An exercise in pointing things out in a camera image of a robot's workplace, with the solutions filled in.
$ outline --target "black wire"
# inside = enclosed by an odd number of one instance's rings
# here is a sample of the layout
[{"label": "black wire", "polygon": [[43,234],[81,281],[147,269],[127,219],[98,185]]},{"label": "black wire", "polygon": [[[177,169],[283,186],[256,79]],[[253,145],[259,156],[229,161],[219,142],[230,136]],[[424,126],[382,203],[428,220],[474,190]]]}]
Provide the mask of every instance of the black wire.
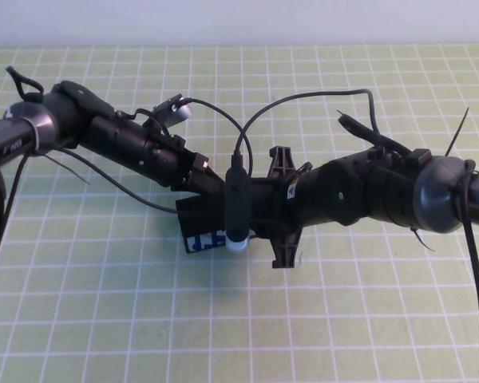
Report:
[{"label": "black wire", "polygon": [[165,126],[165,124],[160,124],[158,121],[156,121],[156,118],[154,117],[152,112],[148,111],[147,109],[137,108],[134,114],[128,114],[122,110],[119,113],[120,116],[122,116],[123,118],[126,118],[127,120],[135,120],[137,118],[137,114],[142,114],[144,116],[149,117],[152,120],[152,122],[158,125],[158,127],[163,131],[165,139],[168,140],[170,138],[170,133],[168,132],[168,129]]},{"label": "black wire", "polygon": [[[366,94],[369,98],[369,116],[370,116],[370,123],[372,125],[373,130],[376,133],[379,133],[378,124],[376,124],[376,114],[374,112],[374,98],[373,93],[369,89],[354,89],[354,90],[331,90],[331,91],[322,91],[322,92],[310,92],[310,93],[300,93],[295,94],[293,96],[284,97],[278,101],[275,101],[264,108],[260,109],[254,116],[251,117],[250,120],[245,124],[243,127],[243,134],[239,135],[238,140],[236,141],[236,152],[240,151],[241,141],[247,135],[247,130],[250,126],[254,123],[255,120],[259,118],[263,113],[274,108],[277,105],[280,105],[284,102],[296,100],[298,98],[305,98],[305,97],[317,97],[317,96],[353,96],[355,94]],[[250,162],[248,167],[248,175],[251,176],[253,171],[253,163]]]},{"label": "black wire", "polygon": [[254,155],[253,155],[252,147],[250,145],[250,141],[248,140],[247,134],[245,133],[243,128],[241,128],[241,125],[232,116],[230,116],[223,109],[220,109],[217,106],[215,106],[213,104],[210,104],[206,101],[202,101],[202,100],[199,100],[199,99],[196,99],[196,98],[191,98],[191,97],[187,98],[185,101],[188,101],[188,103],[193,102],[195,104],[201,104],[201,105],[207,106],[208,108],[213,109],[215,112],[221,114],[222,116],[227,118],[229,121],[231,121],[232,124],[234,126],[236,126],[236,128],[239,130],[239,136],[242,138],[242,140],[245,141],[245,145],[247,146],[249,168],[254,166]]},{"label": "black wire", "polygon": [[473,280],[476,285],[477,304],[479,305],[479,257],[477,255],[476,242],[473,237],[472,222],[470,221],[470,213],[468,207],[469,185],[475,163],[472,160],[467,160],[465,163],[468,167],[466,170],[466,176],[461,184],[460,215],[461,221],[463,222],[463,228],[465,229],[466,243],[469,248],[470,262],[472,263]]},{"label": "black wire", "polygon": [[78,173],[76,173],[72,168],[70,168],[69,166],[66,166],[64,165],[62,162],[58,162],[57,160],[55,160],[54,158],[51,158],[50,156],[48,156],[47,154],[41,154],[41,156],[47,158],[48,160],[54,162],[55,164],[57,164],[58,166],[61,166],[63,167],[65,170],[69,170],[70,172],[72,172],[76,177],[78,177],[80,180],[82,180],[83,182],[85,182],[86,184],[90,185],[89,181],[87,181],[85,178],[83,178],[82,176],[80,176]]},{"label": "black wire", "polygon": [[463,123],[465,122],[466,115],[469,114],[469,109],[470,109],[470,108],[467,108],[467,109],[466,109],[465,115],[463,116],[463,119],[462,119],[461,122],[460,122],[460,126],[457,127],[456,133],[454,133],[454,137],[453,137],[453,139],[450,141],[449,147],[448,147],[447,150],[445,151],[445,157],[447,157],[447,156],[449,155],[450,151],[452,150],[452,148],[453,148],[453,146],[454,146],[454,143],[456,142],[456,139],[457,139],[457,137],[458,137],[459,134],[460,134],[461,128],[463,128]]},{"label": "black wire", "polygon": [[3,238],[3,236],[6,232],[6,225],[7,225],[7,221],[9,220],[10,211],[13,207],[13,202],[14,202],[14,197],[16,196],[16,191],[18,190],[19,179],[20,179],[20,176],[23,172],[23,168],[25,167],[26,161],[28,160],[29,156],[30,156],[29,153],[27,153],[23,156],[22,160],[20,161],[20,163],[18,165],[18,170],[16,171],[16,176],[14,176],[13,186],[10,189],[9,200],[7,201],[7,207],[6,207],[6,210],[4,212],[4,216],[3,216],[3,219],[2,219],[2,224],[0,226],[0,243],[2,242],[2,238]]},{"label": "black wire", "polygon": [[170,207],[165,207],[165,206],[157,205],[157,204],[152,203],[152,202],[149,202],[148,200],[143,199],[143,198],[140,197],[139,195],[133,193],[131,190],[129,190],[128,188],[126,188],[126,187],[124,187],[123,185],[119,184],[116,180],[114,180],[114,179],[113,179],[112,177],[110,177],[108,174],[106,174],[105,172],[103,172],[100,168],[98,168],[98,167],[97,167],[96,165],[94,165],[92,162],[89,162],[88,160],[86,160],[86,159],[83,158],[82,156],[78,155],[77,153],[71,152],[70,150],[65,149],[65,148],[53,148],[53,150],[56,150],[56,151],[58,151],[58,152],[65,153],[65,154],[67,154],[67,155],[69,155],[69,156],[72,156],[73,158],[76,158],[77,160],[81,161],[82,163],[84,163],[85,165],[87,165],[89,168],[93,169],[97,174],[99,174],[100,176],[102,176],[103,178],[105,178],[107,181],[109,181],[113,186],[115,186],[116,188],[121,189],[124,193],[126,193],[126,194],[129,195],[130,197],[133,197],[133,198],[136,199],[138,202],[143,203],[144,205],[147,205],[147,206],[149,206],[149,207],[152,207],[153,209],[165,211],[165,212],[167,212],[167,213],[177,214],[177,210],[176,210],[176,209],[171,209]]}]

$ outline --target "green cutting mat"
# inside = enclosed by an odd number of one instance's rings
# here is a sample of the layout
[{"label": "green cutting mat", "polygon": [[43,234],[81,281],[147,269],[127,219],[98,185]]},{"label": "green cutting mat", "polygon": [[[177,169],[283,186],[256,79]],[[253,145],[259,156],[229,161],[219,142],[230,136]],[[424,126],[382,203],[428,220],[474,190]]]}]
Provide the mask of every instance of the green cutting mat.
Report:
[{"label": "green cutting mat", "polygon": [[[82,83],[116,109],[182,93],[245,122],[265,104],[320,89],[369,88],[381,131],[479,170],[479,45],[35,47],[0,49],[0,116],[18,100],[5,68]],[[272,109],[249,135],[255,174],[288,145],[297,167],[366,148],[336,109],[370,125],[364,96]],[[223,176],[234,128],[200,105],[172,128]],[[151,201],[183,196],[83,149]],[[186,255],[174,216],[117,191],[67,156],[86,185],[29,160],[0,253],[0,382],[478,381],[479,319],[462,230],[421,233],[363,220],[304,230],[294,270],[269,243],[244,255]],[[8,190],[18,161],[4,168]],[[479,249],[479,228],[477,245]]]}]

